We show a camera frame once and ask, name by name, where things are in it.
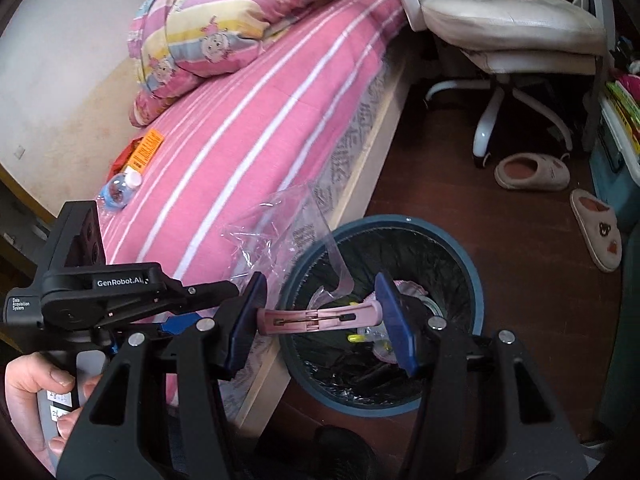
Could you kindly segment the pink clip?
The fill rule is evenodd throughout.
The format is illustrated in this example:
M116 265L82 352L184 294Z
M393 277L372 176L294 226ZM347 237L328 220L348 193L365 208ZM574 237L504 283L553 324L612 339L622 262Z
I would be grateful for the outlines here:
M331 330L356 330L377 326L383 321L382 307L378 300L349 306L309 309L258 311L258 332L264 336L291 335Z

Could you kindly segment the clear plastic bag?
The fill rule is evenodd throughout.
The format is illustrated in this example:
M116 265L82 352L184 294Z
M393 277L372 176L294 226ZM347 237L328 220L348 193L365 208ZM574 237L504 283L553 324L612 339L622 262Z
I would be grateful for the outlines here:
M242 217L228 224L222 236L233 246L229 266L231 281L248 283L255 272L267 279L266 307L276 310L296 263L319 248L329 259L330 277L303 302L306 309L318 309L352 293L355 282L324 218L312 187L294 185L270 195Z

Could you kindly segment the clear plastic bottle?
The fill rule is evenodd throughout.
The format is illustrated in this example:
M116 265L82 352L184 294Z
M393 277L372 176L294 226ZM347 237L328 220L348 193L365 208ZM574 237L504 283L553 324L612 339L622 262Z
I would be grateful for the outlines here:
M142 180L142 174L131 168L111 177L96 196L100 216L108 218L122 211L142 185Z

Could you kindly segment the red snack wrapper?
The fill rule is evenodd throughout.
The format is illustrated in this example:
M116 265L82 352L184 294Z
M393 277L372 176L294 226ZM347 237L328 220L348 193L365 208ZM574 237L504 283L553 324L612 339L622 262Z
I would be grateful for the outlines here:
M138 136L137 138L132 139L129 144L122 150L122 152L115 158L114 162L111 164L110 170L108 170L108 174L106 180L111 180L112 177L115 177L116 174L120 174L122 170L124 170L127 166L127 162L130 159L131 155L134 154L134 151L142 141L142 137Z

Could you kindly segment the blue trash bin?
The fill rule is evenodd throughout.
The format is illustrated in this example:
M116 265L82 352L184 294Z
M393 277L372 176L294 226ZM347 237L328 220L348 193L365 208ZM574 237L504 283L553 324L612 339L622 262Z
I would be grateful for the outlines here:
M443 229L401 214L341 226L313 244L281 292L283 310L314 318L280 337L288 372L334 411L390 417L420 404L427 346L418 330L443 318L477 336L484 295L472 259Z

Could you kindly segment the black trash bag liner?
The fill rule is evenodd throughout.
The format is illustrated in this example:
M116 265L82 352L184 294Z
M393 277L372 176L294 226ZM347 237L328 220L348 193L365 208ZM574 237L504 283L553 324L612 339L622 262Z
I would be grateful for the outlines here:
M482 330L484 301L480 283L459 252L420 226L356 226L335 237L355 282L344 304L374 292L378 272L420 285L442 310L442 317L469 334ZM378 416L412 411L422 385L397 364L374 355L372 342L352 344L348 330L283 336L280 341L291 375L321 403L337 411Z

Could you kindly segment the pink striped bed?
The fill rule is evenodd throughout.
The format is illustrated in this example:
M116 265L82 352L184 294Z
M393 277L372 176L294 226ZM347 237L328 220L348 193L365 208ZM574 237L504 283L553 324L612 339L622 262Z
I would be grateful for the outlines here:
M400 0L334 0L257 61L168 108L153 124L163 143L141 188L102 224L107 262L156 262L185 285L231 278L232 223L328 168L347 177L405 22Z

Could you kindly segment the left beige slipper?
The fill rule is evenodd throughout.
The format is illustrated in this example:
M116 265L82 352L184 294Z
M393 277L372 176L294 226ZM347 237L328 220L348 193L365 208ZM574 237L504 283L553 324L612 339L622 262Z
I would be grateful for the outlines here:
M521 153L499 162L495 179L507 190L555 192L565 190L570 184L570 170L556 157Z

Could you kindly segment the right beige bear slipper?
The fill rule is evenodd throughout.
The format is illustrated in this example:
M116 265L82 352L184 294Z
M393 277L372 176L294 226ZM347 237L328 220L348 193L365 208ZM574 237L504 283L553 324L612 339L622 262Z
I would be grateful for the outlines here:
M623 242L614 209L581 188L570 193L570 206L594 264L603 272L617 270Z

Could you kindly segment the colourful cartoon quilt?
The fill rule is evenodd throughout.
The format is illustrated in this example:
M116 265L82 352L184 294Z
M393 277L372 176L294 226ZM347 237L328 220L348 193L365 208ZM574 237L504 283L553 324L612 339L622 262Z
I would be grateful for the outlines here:
M138 83L131 125L149 125L207 79L255 61L285 29L328 1L145 0L127 40Z

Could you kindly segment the white office chair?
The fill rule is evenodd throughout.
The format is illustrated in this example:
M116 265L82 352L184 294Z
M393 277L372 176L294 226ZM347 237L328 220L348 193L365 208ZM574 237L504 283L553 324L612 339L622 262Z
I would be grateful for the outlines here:
M409 26L428 30L458 48L485 73L477 80L434 84L424 100L447 90L489 90L492 96L477 123L472 154L479 167L489 158L489 141L507 96L548 119L573 151L562 118L523 92L513 78L525 75L584 75L600 78L608 55L606 29L613 23L612 0L400 0Z

